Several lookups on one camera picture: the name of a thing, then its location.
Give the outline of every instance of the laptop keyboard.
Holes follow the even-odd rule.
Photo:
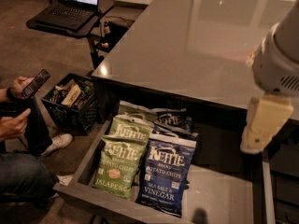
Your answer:
[[[77,21],[85,21],[93,14],[89,10],[84,10],[77,7],[67,7],[61,4],[57,4],[56,6],[52,7],[47,13]]]

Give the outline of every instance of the jeans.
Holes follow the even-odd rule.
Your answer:
[[[12,193],[22,197],[49,198],[58,182],[39,158],[51,143],[49,130],[34,99],[26,106],[31,108],[25,138],[29,153],[0,152],[0,194]]]

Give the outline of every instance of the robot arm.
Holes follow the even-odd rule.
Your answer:
[[[252,55],[255,83],[264,90],[252,98],[241,150],[262,152],[291,116],[291,97],[299,96],[299,0],[267,34]]]

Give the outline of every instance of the concrete floor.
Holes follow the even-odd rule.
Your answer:
[[[0,87],[10,86],[18,76],[33,77],[42,68],[51,73],[50,80],[36,95],[50,133],[60,132],[40,99],[68,73],[85,76],[93,70],[90,49],[85,38],[75,39],[28,29],[25,23],[41,11],[49,0],[0,0]],[[103,21],[119,21],[120,17],[136,20],[142,9],[115,6]],[[89,135],[75,136],[72,144],[44,162],[57,175],[76,172],[94,137],[101,129],[96,124]],[[23,149],[19,140],[7,142],[7,150]],[[9,223],[91,223],[92,215],[79,210],[60,197],[51,200],[46,209],[31,203],[0,203],[0,222]]]

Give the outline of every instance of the sneaker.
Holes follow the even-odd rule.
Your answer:
[[[57,175],[59,179],[59,184],[68,186],[70,181],[72,180],[73,176],[72,175]]]
[[[73,140],[73,136],[69,133],[58,135],[52,138],[52,144],[41,154],[41,157],[47,157],[52,152],[67,147]]]

